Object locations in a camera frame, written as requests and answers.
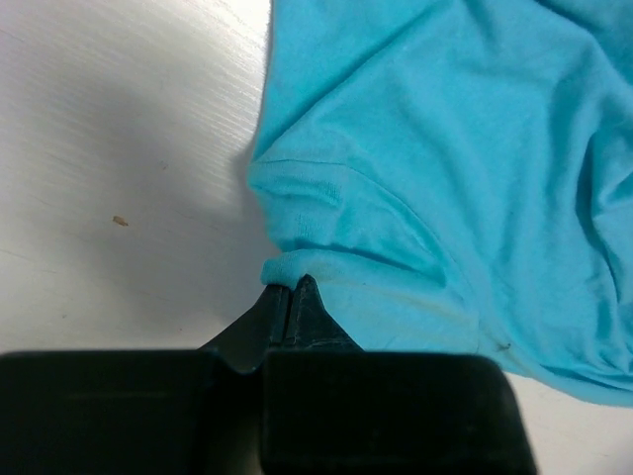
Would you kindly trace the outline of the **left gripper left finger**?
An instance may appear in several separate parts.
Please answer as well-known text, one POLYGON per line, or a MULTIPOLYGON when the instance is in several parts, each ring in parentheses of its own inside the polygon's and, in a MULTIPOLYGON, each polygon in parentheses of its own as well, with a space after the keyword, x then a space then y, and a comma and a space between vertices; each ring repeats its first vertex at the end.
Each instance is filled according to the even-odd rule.
POLYGON ((266 289, 198 349, 1 358, 5 474, 255 474, 259 368, 289 294, 266 289))

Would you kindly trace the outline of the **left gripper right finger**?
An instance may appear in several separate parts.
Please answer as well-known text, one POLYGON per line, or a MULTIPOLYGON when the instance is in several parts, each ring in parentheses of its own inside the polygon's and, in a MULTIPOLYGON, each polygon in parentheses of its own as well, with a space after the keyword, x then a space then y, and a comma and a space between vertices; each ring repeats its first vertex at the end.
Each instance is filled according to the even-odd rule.
POLYGON ((366 351, 327 313, 312 277, 292 294, 262 365, 267 474, 533 474, 500 368, 474 354, 366 351))

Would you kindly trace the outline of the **blue t-shirt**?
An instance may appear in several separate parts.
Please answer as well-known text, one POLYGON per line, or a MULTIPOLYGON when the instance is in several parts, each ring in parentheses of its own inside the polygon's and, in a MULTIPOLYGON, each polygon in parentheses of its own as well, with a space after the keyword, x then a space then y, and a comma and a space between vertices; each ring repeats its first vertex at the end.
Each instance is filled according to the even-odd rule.
POLYGON ((362 347, 632 403, 632 5, 276 1, 247 182, 362 347))

